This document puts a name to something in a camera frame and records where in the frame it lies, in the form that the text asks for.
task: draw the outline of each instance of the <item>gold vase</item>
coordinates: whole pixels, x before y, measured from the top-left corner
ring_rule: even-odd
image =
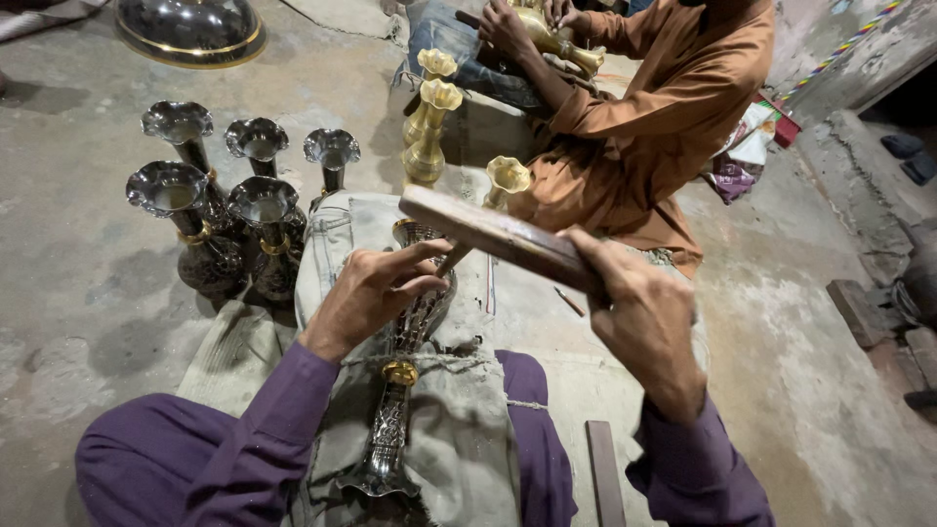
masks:
[[[498,156],[488,162],[484,172],[491,179],[491,190],[484,197],[482,208],[499,210],[507,203],[508,196],[530,187],[530,170],[516,158]]]
[[[404,150],[400,159],[407,173],[407,183],[432,188],[446,165],[439,147],[442,120],[446,112],[462,104],[462,92],[454,84],[435,79],[420,86],[420,98],[426,106],[424,132],[419,141]]]
[[[560,36],[550,31],[543,17],[543,8],[513,8],[520,16],[524,28],[540,53],[552,53],[563,60],[577,65],[591,79],[605,62],[605,48],[584,50],[569,41],[566,34]]]
[[[507,203],[511,194],[530,188],[530,170],[516,158],[498,156],[488,161],[488,167],[484,171],[491,179],[491,190],[485,195],[482,208],[498,210]],[[437,268],[437,276],[455,269],[455,265],[471,250],[472,246],[455,242],[453,249],[446,253],[446,259]]]
[[[436,48],[420,50],[416,61],[423,67],[423,77],[426,81],[434,81],[455,73],[455,60],[448,53]],[[410,146],[423,137],[426,118],[426,103],[420,101],[420,107],[404,121],[404,146]]]

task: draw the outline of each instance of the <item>purple sleeve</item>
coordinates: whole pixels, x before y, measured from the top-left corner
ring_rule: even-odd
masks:
[[[309,464],[338,365],[293,343],[186,496],[182,525],[279,524]]]
[[[645,399],[635,434],[644,456],[625,471],[653,519],[671,525],[773,527],[765,490],[732,446],[709,395],[692,427],[667,423]]]

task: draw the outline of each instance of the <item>knee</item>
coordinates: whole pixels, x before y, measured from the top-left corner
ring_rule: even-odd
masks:
[[[549,397],[546,372],[537,359],[507,350],[496,350],[495,356],[504,368],[504,392],[508,399],[546,406]]]
[[[84,431],[75,449],[75,470],[79,474],[94,464],[107,450],[127,448],[145,435],[149,416],[171,407],[177,400],[169,394],[149,394],[129,400],[95,419]]]

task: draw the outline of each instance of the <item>purple kurta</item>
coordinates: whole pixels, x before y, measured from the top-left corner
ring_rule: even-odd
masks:
[[[547,404],[533,357],[498,351],[508,399]],[[165,394],[99,417],[75,453],[79,493],[95,525],[277,525],[308,468],[338,366],[294,343],[240,419]],[[566,451],[545,410],[510,406],[526,527],[575,514]],[[767,498],[725,435],[712,402],[692,429],[645,406],[647,454],[628,469],[651,514],[674,523],[773,525]]]

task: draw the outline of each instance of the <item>leg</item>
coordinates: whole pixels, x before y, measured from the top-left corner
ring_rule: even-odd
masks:
[[[167,394],[133,399],[88,427],[75,452],[95,525],[173,525],[186,491],[237,421]]]
[[[504,368],[508,400],[547,405],[546,374],[528,354],[496,350]],[[521,518],[525,526],[566,526],[578,508],[573,501],[573,472],[545,409],[509,405],[521,471]]]

